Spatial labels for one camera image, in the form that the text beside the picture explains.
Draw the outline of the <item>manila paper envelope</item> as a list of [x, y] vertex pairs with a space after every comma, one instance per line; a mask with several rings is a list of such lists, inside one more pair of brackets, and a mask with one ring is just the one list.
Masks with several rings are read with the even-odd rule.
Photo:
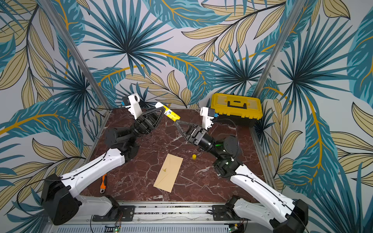
[[183, 158], [167, 154], [153, 186], [155, 188], [171, 193], [182, 162]]

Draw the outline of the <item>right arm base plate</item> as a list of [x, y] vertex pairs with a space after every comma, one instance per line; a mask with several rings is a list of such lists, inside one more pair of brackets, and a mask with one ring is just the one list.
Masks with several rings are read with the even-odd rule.
[[213, 205], [208, 212], [213, 215], [214, 221], [248, 220], [247, 218], [239, 217], [232, 208], [227, 207], [225, 204]]

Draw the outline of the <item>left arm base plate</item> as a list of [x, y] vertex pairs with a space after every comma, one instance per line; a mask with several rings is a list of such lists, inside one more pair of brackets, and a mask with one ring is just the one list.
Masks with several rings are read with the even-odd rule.
[[132, 222], [135, 213], [134, 205], [114, 206], [106, 215], [94, 215], [93, 222]]

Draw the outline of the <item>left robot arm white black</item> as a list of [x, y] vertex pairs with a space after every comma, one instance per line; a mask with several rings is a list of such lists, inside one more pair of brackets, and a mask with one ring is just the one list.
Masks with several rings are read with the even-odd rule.
[[56, 226], [75, 216], [103, 216], [109, 220], [120, 217], [120, 207], [111, 196], [86, 197], [81, 192], [111, 170], [132, 160], [139, 151], [137, 139], [149, 134], [164, 116], [163, 106], [142, 113], [130, 127], [109, 128], [105, 132], [108, 150], [77, 170], [45, 179], [41, 204]]

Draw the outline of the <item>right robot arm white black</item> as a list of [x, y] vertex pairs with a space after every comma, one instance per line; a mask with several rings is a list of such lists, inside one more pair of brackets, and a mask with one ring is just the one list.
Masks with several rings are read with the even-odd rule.
[[274, 233], [308, 232], [309, 206], [302, 200], [286, 197], [258, 178], [241, 160], [241, 149], [236, 136], [216, 140], [203, 127], [177, 120], [175, 126], [183, 138], [216, 158], [216, 173], [236, 184], [259, 204], [244, 198], [232, 197], [226, 204], [231, 215], [254, 221]]

